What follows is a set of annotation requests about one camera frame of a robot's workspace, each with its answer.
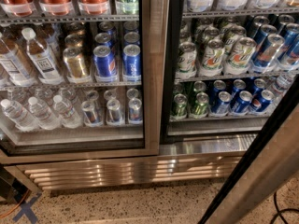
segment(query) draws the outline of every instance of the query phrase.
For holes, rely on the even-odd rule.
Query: terrazzo floor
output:
[[[196,224],[223,182],[224,179],[207,179],[32,193],[25,206],[0,219],[0,224]],[[291,179],[278,191],[278,206],[299,208],[299,178]],[[0,215],[11,207],[0,205]],[[268,224],[275,213],[271,196],[239,224]],[[289,224],[299,223],[299,215],[285,217]]]

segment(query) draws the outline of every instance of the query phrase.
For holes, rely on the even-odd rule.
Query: power cord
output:
[[[283,213],[287,213],[287,212],[293,212],[293,213],[297,213],[297,214],[299,214],[299,210],[298,210],[298,209],[295,209],[295,208],[286,208],[286,209],[279,210],[279,207],[278,207],[278,195],[277,195],[277,192],[274,193],[274,195],[273,195],[273,199],[274,199],[274,206],[275,206],[275,208],[277,209],[277,213],[276,213],[276,214],[273,216],[273,218],[271,219],[270,224],[274,224],[274,222],[276,221],[276,219],[277,219],[278,217],[280,217],[280,218],[282,219],[283,223],[285,223],[285,224],[289,224],[282,214],[283,214]]]
[[[26,191],[26,193],[22,196],[21,200],[19,201],[18,204],[16,204],[13,208],[11,208],[8,212],[4,213],[4,214],[0,214],[0,219],[4,218],[4,217],[7,217],[8,215],[10,215],[14,210],[16,210],[20,205],[21,203],[29,196],[30,194],[30,190],[28,189]]]

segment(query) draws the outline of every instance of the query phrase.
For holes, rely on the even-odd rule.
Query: blue tape x mark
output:
[[[31,206],[37,201],[40,196],[41,193],[37,193],[37,195],[33,197],[28,203],[26,201],[22,202],[22,204],[20,205],[21,211],[14,218],[12,218],[14,222],[17,222],[23,215],[26,215],[32,224],[36,224],[38,219],[35,213],[31,210]],[[21,200],[21,195],[17,195],[15,199],[17,202],[19,202]]]

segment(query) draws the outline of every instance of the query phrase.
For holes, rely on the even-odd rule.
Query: speckled floor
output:
[[[0,219],[9,223],[99,223],[99,224],[196,224],[221,188],[224,179],[180,181],[112,188],[44,191],[27,205]],[[278,191],[280,208],[299,208],[299,178],[294,178]],[[0,215],[13,205],[0,205]],[[21,215],[27,208],[27,216]],[[270,197],[239,224],[267,224],[275,214]],[[299,216],[285,215],[290,224]]]

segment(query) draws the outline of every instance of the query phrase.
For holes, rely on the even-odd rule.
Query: clear plastic bottle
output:
[[[35,23],[35,31],[37,37],[41,37],[46,40],[51,47],[57,61],[60,60],[61,51],[56,31],[52,26],[46,26],[43,23]]]
[[[61,95],[55,95],[54,98],[54,109],[62,119],[63,125],[66,128],[77,128],[82,126],[82,118],[73,107],[72,103]]]
[[[45,79],[60,77],[59,63],[46,40],[36,36],[32,28],[21,30],[26,43],[26,53],[35,64],[40,75]]]
[[[53,107],[54,93],[50,88],[47,89],[36,88],[35,97],[45,101],[49,107]]]
[[[30,97],[28,103],[30,113],[36,117],[42,129],[54,130],[61,127],[60,119],[52,112],[45,101]]]
[[[36,76],[36,70],[18,44],[0,33],[0,64],[13,80],[27,80]]]
[[[38,129],[37,120],[17,101],[8,99],[1,101],[2,111],[17,124],[17,128],[22,131],[32,131]]]
[[[81,105],[82,102],[77,96],[77,93],[73,87],[61,87],[58,90],[58,94],[66,98],[67,100],[71,101],[74,108],[76,108],[77,112],[83,116],[82,110],[81,110]]]
[[[15,90],[13,88],[7,89],[7,98],[10,101],[17,101],[25,108],[28,108],[28,92],[22,90]]]

